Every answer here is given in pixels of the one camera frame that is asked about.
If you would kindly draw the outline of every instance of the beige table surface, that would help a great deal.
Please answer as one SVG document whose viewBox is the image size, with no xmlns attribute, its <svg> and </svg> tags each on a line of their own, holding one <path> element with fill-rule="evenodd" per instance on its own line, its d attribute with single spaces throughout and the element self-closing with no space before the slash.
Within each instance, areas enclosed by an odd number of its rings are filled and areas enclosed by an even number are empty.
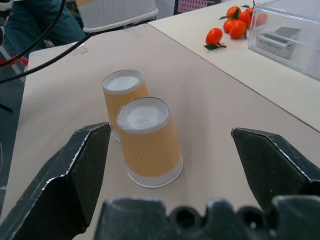
<svg viewBox="0 0 320 240">
<path fill-rule="evenodd" d="M 77 240 L 92 239 L 102 203 L 110 197 L 160 198 L 168 212 L 191 205 L 203 213 L 213 197 L 228 199 L 235 209 L 257 206 L 231 138 L 233 127 L 280 134 L 320 166 L 320 133 L 150 25 L 100 34 L 86 46 L 87 53 L 68 55 L 26 81 L 3 217 L 74 131 L 108 121 L 102 80 L 121 69 L 140 71 L 150 93 L 168 103 L 183 171 L 165 187 L 140 187 L 127 176 L 121 146 L 112 138 L 91 226 Z M 30 67 L 66 48 L 33 53 Z"/>
<path fill-rule="evenodd" d="M 225 20 L 218 19 L 230 7 L 243 5 L 252 6 L 252 1 L 227 1 L 150 25 L 320 131 L 320 81 L 249 50 L 247 40 L 230 39 L 227 33 L 221 40 L 227 48 L 208 51 L 203 47 L 210 29 L 223 30 Z"/>
</svg>

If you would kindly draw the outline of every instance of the jeans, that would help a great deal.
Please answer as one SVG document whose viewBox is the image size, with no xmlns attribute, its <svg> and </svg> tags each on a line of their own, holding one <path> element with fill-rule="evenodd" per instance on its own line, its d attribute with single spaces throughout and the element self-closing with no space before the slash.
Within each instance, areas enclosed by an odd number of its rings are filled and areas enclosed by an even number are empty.
<svg viewBox="0 0 320 240">
<path fill-rule="evenodd" d="M 13 15 L 5 26 L 5 39 L 17 52 L 21 53 L 29 47 L 54 21 L 62 0 L 22 0 L 15 1 L 12 6 Z M 47 38 L 55 45 L 66 45 L 77 42 L 86 35 L 64 7 L 58 22 Z M 45 49 L 44 41 L 39 42 L 30 52 Z"/>
</svg>

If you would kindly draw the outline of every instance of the tangerine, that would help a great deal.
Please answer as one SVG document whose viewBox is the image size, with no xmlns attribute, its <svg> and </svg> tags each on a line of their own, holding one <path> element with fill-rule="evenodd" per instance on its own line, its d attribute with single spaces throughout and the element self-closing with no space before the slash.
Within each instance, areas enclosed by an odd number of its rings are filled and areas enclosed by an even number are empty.
<svg viewBox="0 0 320 240">
<path fill-rule="evenodd" d="M 242 21 L 245 23 L 246 28 L 249 28 L 251 24 L 251 17 L 250 14 L 247 11 L 244 11 L 239 14 L 238 20 Z"/>
<path fill-rule="evenodd" d="M 237 20 L 229 32 L 230 37 L 233 39 L 241 38 L 245 34 L 246 28 L 247 26 L 243 21 Z"/>
<path fill-rule="evenodd" d="M 234 14 L 235 14 L 235 11 L 236 10 L 239 10 L 239 14 L 241 13 L 241 9 L 240 9 L 240 7 L 238 7 L 238 6 L 232 6 L 232 7 L 230 7 L 229 9 L 228 9 L 228 11 L 226 12 L 226 16 L 228 17 L 228 19 L 230 20 L 230 19 L 233 19 L 233 17 L 234 17 Z"/>
<path fill-rule="evenodd" d="M 236 21 L 237 20 L 235 19 L 225 21 L 225 23 L 223 24 L 223 30 L 228 34 Z"/>
<path fill-rule="evenodd" d="M 256 18 L 256 25 L 260 26 L 266 24 L 268 15 L 266 13 L 260 13 Z"/>
<path fill-rule="evenodd" d="M 218 44 L 220 40 L 222 39 L 222 31 L 220 28 L 213 28 L 210 30 L 208 35 L 206 36 L 205 43 L 208 45 L 211 44 Z"/>
<path fill-rule="evenodd" d="M 249 13 L 250 17 L 252 18 L 252 14 L 254 12 L 254 8 L 253 7 L 248 7 L 245 12 Z"/>
</svg>

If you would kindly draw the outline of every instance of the black cable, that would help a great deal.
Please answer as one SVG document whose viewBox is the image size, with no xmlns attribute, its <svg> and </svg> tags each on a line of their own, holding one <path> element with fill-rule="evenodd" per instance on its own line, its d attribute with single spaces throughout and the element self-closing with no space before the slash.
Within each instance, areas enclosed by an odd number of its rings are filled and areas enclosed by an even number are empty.
<svg viewBox="0 0 320 240">
<path fill-rule="evenodd" d="M 47 61 L 46 63 L 44 64 L 41 64 L 40 66 L 37 66 L 31 70 L 28 70 L 28 71 L 25 71 L 23 73 L 20 73 L 20 74 L 17 74 L 17 75 L 14 75 L 14 76 L 11 76 L 11 77 L 8 77 L 8 78 L 5 78 L 3 80 L 0 80 L 0 84 L 4 84 L 6 82 L 9 82 L 9 81 L 12 81 L 12 80 L 15 80 L 15 79 L 19 79 L 19 78 L 22 78 L 22 77 L 25 77 L 29 74 L 33 74 L 41 69 L 44 69 L 46 67 L 48 67 L 49 65 L 51 64 L 54 64 L 56 61 L 62 59 L 64 56 L 66 56 L 67 54 L 71 53 L 73 50 L 75 50 L 77 47 L 79 47 L 81 44 L 83 44 L 85 41 L 87 41 L 90 37 L 96 35 L 95 32 L 90 32 L 87 36 L 85 36 L 82 40 L 78 41 L 76 44 L 74 44 L 73 46 L 71 46 L 70 48 L 68 48 L 66 51 L 64 51 L 63 53 L 59 54 L 58 56 L 56 56 L 55 58 Z"/>
<path fill-rule="evenodd" d="M 24 56 L 26 53 L 28 53 L 30 50 L 32 50 L 40 41 L 43 41 L 45 39 L 46 36 L 48 36 L 48 34 L 51 32 L 52 28 L 56 25 L 56 23 L 58 22 L 61 14 L 64 11 L 65 8 L 65 4 L 66 4 L 66 0 L 62 0 L 61 1 L 61 5 L 60 5 L 60 9 L 59 12 L 57 13 L 54 21 L 51 23 L 51 25 L 44 31 L 44 33 L 42 33 L 42 35 L 35 40 L 34 43 L 32 43 L 27 49 L 25 49 L 23 52 L 21 52 L 20 54 L 12 57 L 10 60 L 5 61 L 3 63 L 0 63 L 0 68 L 9 65 L 10 63 L 13 63 L 14 61 L 18 60 L 19 58 L 21 58 L 22 56 Z"/>
</svg>

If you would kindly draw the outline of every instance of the clear plastic box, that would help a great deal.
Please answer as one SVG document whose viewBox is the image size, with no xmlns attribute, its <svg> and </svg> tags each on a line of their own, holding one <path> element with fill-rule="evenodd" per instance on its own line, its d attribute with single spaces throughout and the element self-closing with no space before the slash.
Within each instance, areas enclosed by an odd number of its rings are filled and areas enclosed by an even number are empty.
<svg viewBox="0 0 320 240">
<path fill-rule="evenodd" d="M 257 5 L 248 47 L 320 79 L 320 0 L 275 0 Z"/>
</svg>

